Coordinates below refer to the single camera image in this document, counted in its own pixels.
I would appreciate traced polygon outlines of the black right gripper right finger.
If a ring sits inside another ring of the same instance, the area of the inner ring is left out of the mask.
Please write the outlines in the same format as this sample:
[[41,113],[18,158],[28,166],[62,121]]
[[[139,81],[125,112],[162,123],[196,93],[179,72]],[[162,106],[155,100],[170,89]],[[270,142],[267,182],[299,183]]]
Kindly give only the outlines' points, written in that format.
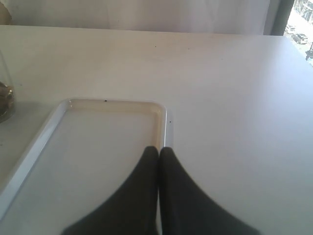
[[170,147],[159,157],[159,199],[164,235],[258,235],[231,215],[187,174]]

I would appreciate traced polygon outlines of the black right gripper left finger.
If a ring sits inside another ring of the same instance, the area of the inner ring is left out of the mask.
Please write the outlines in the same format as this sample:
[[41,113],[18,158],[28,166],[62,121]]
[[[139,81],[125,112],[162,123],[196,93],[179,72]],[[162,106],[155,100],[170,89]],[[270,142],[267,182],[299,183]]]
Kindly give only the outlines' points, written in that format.
[[144,149],[120,188],[90,214],[63,230],[64,235],[156,235],[158,150]]

